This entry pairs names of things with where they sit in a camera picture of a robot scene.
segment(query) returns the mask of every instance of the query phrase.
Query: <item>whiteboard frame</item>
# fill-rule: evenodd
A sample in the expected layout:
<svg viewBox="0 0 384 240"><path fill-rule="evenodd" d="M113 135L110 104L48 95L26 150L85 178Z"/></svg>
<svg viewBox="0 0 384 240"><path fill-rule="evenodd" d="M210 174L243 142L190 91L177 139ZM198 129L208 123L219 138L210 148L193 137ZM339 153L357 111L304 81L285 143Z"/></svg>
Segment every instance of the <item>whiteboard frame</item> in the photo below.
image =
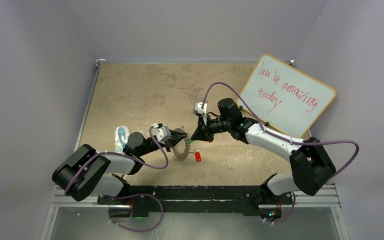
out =
<svg viewBox="0 0 384 240"><path fill-rule="evenodd" d="M242 93L244 92L245 88L247 87L248 82L251 80L252 76L253 76L254 73L256 72L257 67L260 65L261 59L263 59L264 56L268 56L268 57L270 57L270 58L272 58L272 59L278 61L279 63L281 63L281 64L283 64L283 65L285 65L285 66L288 66L289 68L291 68L291 69L297 71L298 73L307 76L308 78L312 79L313 81L316 81L317 83L319 83L319 84L321 84L321 85L327 87L328 89L331 89L331 90L333 91L333 93L334 93L334 94L333 94L333 97L332 97L332 98L330 99L330 101L326 104L326 106L320 111L320 113L317 115L317 117L315 117L315 119L314 119L314 120L312 121L312 123L308 126L308 128L301 134L300 137L302 138L302 137L308 132L308 130L311 128L311 126L316 122L316 120L320 117L320 115L325 111L325 109L326 109L326 108L331 104L331 102L335 99L335 97L337 96L337 91L336 91L333 87L331 87L331 86L325 84L324 82L321 82L321 81L315 79L314 77L308 75L307 73L305 73L305 72L303 72L303 71L300 71L299 69L297 69L297 68L295 68L295 67L293 67L293 66L291 66L291 65L288 65L288 64L284 63L282 60L280 60L280 59L278 59L278 58L276 58L276 57L274 57L274 56L272 56L272 55L266 53L266 54L263 54L263 55L259 58L258 62L255 64L254 70L252 71L251 75L249 75L248 80L246 81L245 85L243 86L242 90L240 91L240 94L239 94L240 96L242 96ZM239 104L239 97L236 99L236 104L237 104L237 105L240 105L240 104ZM242 107L243 107L243 110L245 110L246 112L248 112L249 114L252 115L252 113L251 113L248 109L246 109L245 106L242 106ZM267 122L266 120L264 120L264 119L261 118L261 117L258 117L258 118L259 118L261 121L263 121L264 123ZM272 127L272 128L274 128L276 131L278 131L278 132L280 132L280 133L282 133L282 134L288 135L288 133L286 133L286 132L280 130L280 129L277 128L275 125L273 125L271 122L269 122L269 126Z"/></svg>

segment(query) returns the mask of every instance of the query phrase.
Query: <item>brown table surface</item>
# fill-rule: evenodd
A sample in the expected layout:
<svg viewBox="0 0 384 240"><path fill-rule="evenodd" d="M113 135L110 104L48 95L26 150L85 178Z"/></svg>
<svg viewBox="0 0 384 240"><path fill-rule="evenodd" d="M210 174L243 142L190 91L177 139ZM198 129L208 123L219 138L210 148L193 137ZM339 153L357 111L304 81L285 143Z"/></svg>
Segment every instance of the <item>brown table surface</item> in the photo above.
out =
<svg viewBox="0 0 384 240"><path fill-rule="evenodd" d="M202 102L208 86L225 82L240 92L253 69L254 64L227 63L104 64L80 144L114 151L114 131L121 125L145 137L153 123L163 123L170 129L184 126L193 133L198 117L192 109L195 103ZM223 98L237 99L225 86L214 86L207 99L208 110L218 113L217 102ZM212 143L195 141L191 150L200 151L200 163L193 154L184 161L175 161L170 152L166 169L144 166L127 181L133 185L260 185L273 173L291 169L279 156L236 141L229 133L215 135ZM143 159L164 165L160 151Z"/></svg>

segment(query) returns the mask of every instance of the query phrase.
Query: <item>red marker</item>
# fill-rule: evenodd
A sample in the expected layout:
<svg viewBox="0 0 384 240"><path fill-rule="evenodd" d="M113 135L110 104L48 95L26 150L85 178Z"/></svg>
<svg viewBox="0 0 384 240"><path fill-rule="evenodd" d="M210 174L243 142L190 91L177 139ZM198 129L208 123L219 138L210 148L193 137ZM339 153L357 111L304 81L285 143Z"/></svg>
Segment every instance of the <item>red marker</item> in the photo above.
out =
<svg viewBox="0 0 384 240"><path fill-rule="evenodd" d="M195 151L195 160L200 163L201 162L201 154L200 151L196 150Z"/></svg>

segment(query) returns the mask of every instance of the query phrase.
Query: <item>yellow frame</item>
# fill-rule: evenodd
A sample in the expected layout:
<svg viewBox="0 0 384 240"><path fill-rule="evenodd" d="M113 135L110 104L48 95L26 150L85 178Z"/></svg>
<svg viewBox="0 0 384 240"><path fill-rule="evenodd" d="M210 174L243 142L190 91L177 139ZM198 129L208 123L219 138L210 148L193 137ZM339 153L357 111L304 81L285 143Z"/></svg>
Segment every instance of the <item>yellow frame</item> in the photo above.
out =
<svg viewBox="0 0 384 240"><path fill-rule="evenodd" d="M254 70L252 71L251 75L249 76L248 80L246 81L245 85L243 86L242 90L240 91L240 94L239 94L239 95L242 95L242 93L244 92L245 88L246 88L247 85L248 85L248 82L251 80L251 77L252 77L252 76L254 75L254 73L256 72L256 70L257 70L257 66L260 65L261 59L263 59L264 56L269 56L270 58L272 58L272 59L278 61L279 63L284 64L285 66L288 66L289 68L291 68L291 69L293 69L293 70L295 70L295 71L297 71L297 72L299 72L299 73L301 73L301 74L303 74L303 75L309 77L310 79L312 79L312 80L318 82L318 83L321 84L321 85L324 85L325 87L327 87L327 88L333 90L333 92L334 92L333 97L332 97L332 98L330 99L330 101L326 104L326 106L323 108L323 110L321 110L321 112L317 115L317 117L312 121L312 123L310 124L310 126L308 126L308 128L302 133L302 135L301 135L301 138L302 138L302 137L306 134L306 132L308 132L308 130L311 128L311 126L316 122L316 120L320 117L320 115L325 111L325 109L331 104L331 102L334 100L334 98L337 96L337 91L336 91L333 87L331 87L331 86L325 84L324 82L321 82L321 81L315 79L314 77L308 75L308 74L305 73L305 72L302 72L302 71L296 69L295 67L292 67L292 66L290 66L290 65L288 65L288 64L286 64L286 63L284 63L283 61L277 59L276 57L274 57L274 56L272 56L272 55L270 55L270 54L264 54L264 55L262 55L262 56L259 58L257 64L256 64L255 67L254 67ZM238 97L237 100L236 100L236 104L239 105L239 97ZM247 111L248 113L252 114L248 109L245 109L245 107L243 108L243 110L245 110L245 111ZM258 118L259 118L261 121L265 122L265 123L267 122L266 120L262 119L261 117L258 117ZM278 129L277 127L275 127L275 126L272 125L271 123L270 123L270 127L276 129L276 130L279 131L280 133L283 133L283 134L287 135L287 133L285 133L285 132L283 132L282 130Z"/></svg>

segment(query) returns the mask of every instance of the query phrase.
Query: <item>gray ring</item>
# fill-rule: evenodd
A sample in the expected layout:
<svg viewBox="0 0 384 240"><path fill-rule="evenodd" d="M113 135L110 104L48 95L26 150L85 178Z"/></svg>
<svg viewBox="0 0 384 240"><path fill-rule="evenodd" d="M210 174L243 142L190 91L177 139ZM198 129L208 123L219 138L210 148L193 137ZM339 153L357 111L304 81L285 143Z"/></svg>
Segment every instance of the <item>gray ring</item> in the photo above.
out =
<svg viewBox="0 0 384 240"><path fill-rule="evenodd" d="M184 141L185 146L184 152L178 152L175 146L172 148L174 153L173 159L177 161L183 161L188 157L189 151L191 150L191 144L189 143L189 134L183 128L175 128L174 131L187 134L187 137L182 139L182 141Z"/></svg>

